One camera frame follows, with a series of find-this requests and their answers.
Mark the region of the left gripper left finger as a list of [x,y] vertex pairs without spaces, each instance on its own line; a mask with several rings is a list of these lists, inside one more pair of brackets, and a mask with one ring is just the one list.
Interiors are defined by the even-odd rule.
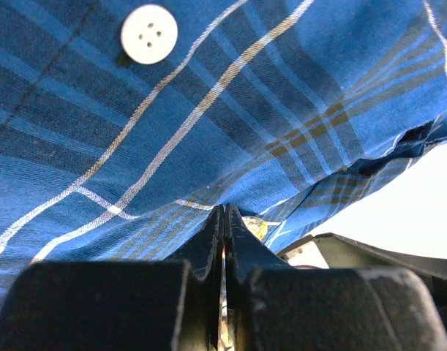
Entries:
[[223,208],[160,261],[43,262],[0,310],[0,350],[215,350]]

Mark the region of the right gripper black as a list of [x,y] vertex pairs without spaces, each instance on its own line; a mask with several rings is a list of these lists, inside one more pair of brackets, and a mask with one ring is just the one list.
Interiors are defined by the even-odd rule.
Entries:
[[316,245],[330,268],[394,266],[416,273],[428,287],[447,328],[447,259],[388,251],[341,235],[307,235],[283,249],[278,256],[288,260],[310,244]]

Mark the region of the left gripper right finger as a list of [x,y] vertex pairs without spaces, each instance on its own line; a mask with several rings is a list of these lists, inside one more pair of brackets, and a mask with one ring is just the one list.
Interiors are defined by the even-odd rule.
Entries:
[[431,292],[394,266],[296,268],[225,211],[228,307],[237,350],[447,350]]

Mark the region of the amber round brooch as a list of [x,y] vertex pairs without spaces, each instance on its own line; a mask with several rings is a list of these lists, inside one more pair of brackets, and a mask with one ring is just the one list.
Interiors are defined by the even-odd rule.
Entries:
[[256,216],[243,216],[244,225],[258,240],[264,241],[268,232],[268,222]]

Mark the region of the blue plaid shirt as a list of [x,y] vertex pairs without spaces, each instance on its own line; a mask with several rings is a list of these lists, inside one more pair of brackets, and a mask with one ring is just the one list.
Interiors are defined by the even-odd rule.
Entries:
[[447,1],[0,1],[0,308],[219,204],[279,252],[446,142]]

